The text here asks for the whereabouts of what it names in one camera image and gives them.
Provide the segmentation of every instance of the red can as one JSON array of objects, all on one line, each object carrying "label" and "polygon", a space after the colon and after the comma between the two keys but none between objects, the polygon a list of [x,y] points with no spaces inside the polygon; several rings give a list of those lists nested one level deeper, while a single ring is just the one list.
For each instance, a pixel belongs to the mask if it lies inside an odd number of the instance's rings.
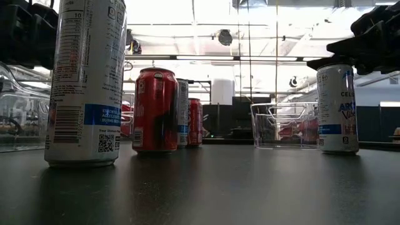
[{"label": "red can", "polygon": [[167,69],[147,68],[136,79],[132,148],[170,152],[178,146],[178,82]]},{"label": "red can", "polygon": [[189,127],[187,145],[199,146],[203,142],[203,105],[200,99],[189,98]]}]

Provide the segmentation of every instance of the soda can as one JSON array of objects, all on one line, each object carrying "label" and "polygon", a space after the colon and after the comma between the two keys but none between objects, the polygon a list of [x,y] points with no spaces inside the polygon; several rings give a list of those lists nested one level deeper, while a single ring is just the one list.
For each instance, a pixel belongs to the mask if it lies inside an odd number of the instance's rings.
[{"label": "soda can", "polygon": [[136,79],[132,148],[170,153],[178,146],[178,82],[167,69],[142,69]]},{"label": "soda can", "polygon": [[189,135],[187,146],[199,146],[203,142],[203,105],[200,99],[189,98]]},{"label": "soda can", "polygon": [[320,150],[355,154],[359,151],[359,144],[352,67],[334,64],[319,68],[317,88]]},{"label": "soda can", "polygon": [[177,79],[179,94],[177,98],[177,146],[188,145],[188,112],[189,112],[189,83],[185,79]]},{"label": "soda can", "polygon": [[123,0],[62,0],[44,159],[91,167],[118,158],[126,41]]}]

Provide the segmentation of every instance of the plastic container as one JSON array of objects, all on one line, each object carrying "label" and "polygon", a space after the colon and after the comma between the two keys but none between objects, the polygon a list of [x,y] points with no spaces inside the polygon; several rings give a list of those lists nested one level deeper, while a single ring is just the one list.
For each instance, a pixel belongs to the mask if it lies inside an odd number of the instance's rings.
[{"label": "plastic container", "polygon": [[316,149],[318,103],[289,102],[251,105],[256,148]]},{"label": "plastic container", "polygon": [[19,85],[0,62],[0,153],[44,149],[49,95]]}]

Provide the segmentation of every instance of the silver can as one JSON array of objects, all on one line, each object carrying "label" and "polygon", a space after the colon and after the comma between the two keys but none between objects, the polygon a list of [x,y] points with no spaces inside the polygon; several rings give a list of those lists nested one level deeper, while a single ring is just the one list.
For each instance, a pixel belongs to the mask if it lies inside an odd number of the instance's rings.
[{"label": "silver can", "polygon": [[188,80],[177,79],[179,91],[177,97],[177,145],[183,148],[188,145],[188,110],[189,84]]},{"label": "silver can", "polygon": [[50,166],[106,166],[118,158],[126,6],[62,0],[44,159]]},{"label": "silver can", "polygon": [[352,67],[335,64],[318,69],[317,88],[320,150],[355,154],[359,144]]}]

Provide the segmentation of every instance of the white cylinder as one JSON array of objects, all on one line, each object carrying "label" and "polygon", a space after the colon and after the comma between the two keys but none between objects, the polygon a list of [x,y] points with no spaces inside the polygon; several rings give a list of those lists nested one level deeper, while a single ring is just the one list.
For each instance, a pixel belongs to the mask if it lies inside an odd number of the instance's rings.
[{"label": "white cylinder", "polygon": [[233,79],[216,77],[211,81],[211,104],[232,105],[235,93]]}]

